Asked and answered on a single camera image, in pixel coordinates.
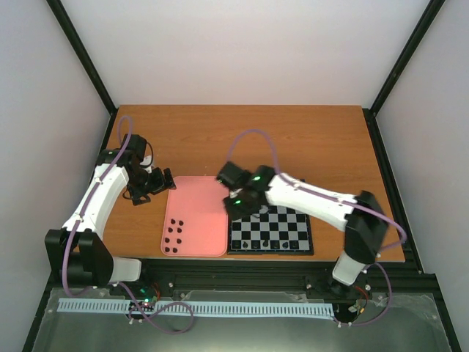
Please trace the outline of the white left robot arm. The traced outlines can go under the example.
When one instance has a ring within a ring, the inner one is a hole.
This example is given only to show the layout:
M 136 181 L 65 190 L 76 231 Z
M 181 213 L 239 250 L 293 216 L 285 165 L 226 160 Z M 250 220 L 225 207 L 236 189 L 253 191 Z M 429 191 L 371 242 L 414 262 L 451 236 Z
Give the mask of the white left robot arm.
M 104 286 L 126 282 L 136 295 L 151 290 L 152 276 L 140 260 L 115 257 L 103 242 L 108 217 L 119 196 L 128 192 L 133 205 L 175 188 L 170 169 L 142 163 L 140 152 L 104 150 L 97 157 L 92 181 L 72 216 L 58 230 L 49 230 L 45 247 L 53 278 L 68 286 Z

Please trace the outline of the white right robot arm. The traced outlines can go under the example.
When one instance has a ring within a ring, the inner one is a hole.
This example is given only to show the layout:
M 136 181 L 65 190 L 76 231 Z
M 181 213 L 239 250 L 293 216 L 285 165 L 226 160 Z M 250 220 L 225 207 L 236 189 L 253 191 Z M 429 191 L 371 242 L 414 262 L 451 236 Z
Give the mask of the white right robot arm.
M 249 172 L 227 162 L 216 180 L 229 190 L 223 200 L 231 220 L 250 216 L 263 206 L 290 208 L 324 221 L 344 233 L 344 246 L 332 270 L 332 279 L 355 284 L 381 251 L 388 222 L 373 194 L 341 194 L 305 183 L 270 166 Z

